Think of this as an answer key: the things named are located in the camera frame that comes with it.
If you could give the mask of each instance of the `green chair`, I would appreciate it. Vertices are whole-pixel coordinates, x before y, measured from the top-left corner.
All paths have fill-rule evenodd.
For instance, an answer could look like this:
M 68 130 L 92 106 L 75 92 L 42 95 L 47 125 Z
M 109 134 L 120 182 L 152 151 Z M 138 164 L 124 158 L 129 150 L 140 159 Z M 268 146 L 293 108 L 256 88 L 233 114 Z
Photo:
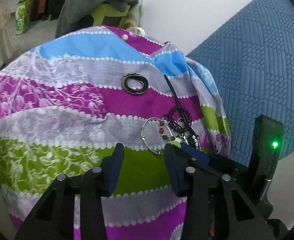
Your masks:
M 94 19 L 93 26 L 107 25 L 122 28 L 129 9 L 130 5 L 127 5 L 124 12 L 119 12 L 109 3 L 102 3 L 90 14 Z

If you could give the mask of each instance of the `striped fabric bag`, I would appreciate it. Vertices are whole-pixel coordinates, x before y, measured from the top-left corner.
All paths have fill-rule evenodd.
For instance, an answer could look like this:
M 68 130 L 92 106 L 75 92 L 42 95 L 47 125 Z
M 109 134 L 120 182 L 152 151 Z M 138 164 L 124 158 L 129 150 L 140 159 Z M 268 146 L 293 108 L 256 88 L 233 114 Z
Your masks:
M 128 73 L 147 78 L 145 94 L 122 88 Z M 102 199 L 109 240 L 179 239 L 186 199 L 171 190 L 163 155 L 141 140 L 144 121 L 175 106 L 164 74 L 190 112 L 202 149 L 230 158 L 229 126 L 210 72 L 171 43 L 91 27 L 36 47 L 0 71 L 0 187 L 17 228 L 58 174 L 84 174 L 120 142 L 119 182 Z M 144 134 L 154 150 L 164 148 L 159 123 L 148 123 Z

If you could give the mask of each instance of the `blue textured cushion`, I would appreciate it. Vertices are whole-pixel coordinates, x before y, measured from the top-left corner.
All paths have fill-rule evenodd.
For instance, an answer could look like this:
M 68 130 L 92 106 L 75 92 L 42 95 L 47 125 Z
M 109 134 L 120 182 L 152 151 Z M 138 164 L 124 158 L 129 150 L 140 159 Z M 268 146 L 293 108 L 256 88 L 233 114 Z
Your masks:
M 254 120 L 284 124 L 282 157 L 294 151 L 294 7 L 289 0 L 253 0 L 189 58 L 212 73 L 231 130 L 231 154 L 248 165 Z

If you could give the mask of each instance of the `screw head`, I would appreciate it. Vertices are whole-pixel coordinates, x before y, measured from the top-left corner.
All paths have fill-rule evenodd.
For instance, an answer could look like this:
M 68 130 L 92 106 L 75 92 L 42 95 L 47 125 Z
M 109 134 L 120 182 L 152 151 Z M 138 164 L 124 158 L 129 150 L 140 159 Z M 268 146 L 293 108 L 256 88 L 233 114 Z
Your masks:
M 231 177 L 230 177 L 228 174 L 224 174 L 224 175 L 222 176 L 222 179 L 223 179 L 224 181 L 230 181 L 230 180 L 231 180 Z
M 97 167 L 93 167 L 93 168 L 92 168 L 92 171 L 93 171 L 94 173 L 100 173 L 100 172 L 102 171 L 102 169 L 101 169 L 101 167 L 97 166 Z
M 57 180 L 58 180 L 58 181 L 63 181 L 65 178 L 66 178 L 66 175 L 65 175 L 65 174 L 59 174 L 59 175 L 57 176 Z
M 194 167 L 187 167 L 186 168 L 186 171 L 188 172 L 188 173 L 194 173 L 195 171 L 196 171 L 196 169 L 194 168 Z

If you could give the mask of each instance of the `bag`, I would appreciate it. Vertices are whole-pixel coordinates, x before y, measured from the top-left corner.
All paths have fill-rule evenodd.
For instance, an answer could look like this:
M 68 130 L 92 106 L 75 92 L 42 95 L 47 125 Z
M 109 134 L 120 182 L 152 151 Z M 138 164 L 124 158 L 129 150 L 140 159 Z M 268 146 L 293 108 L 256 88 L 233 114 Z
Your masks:
M 24 34 L 30 26 L 31 0 L 21 0 L 16 10 L 16 35 Z
M 38 21 L 45 13 L 47 0 L 32 0 L 31 6 L 31 21 Z

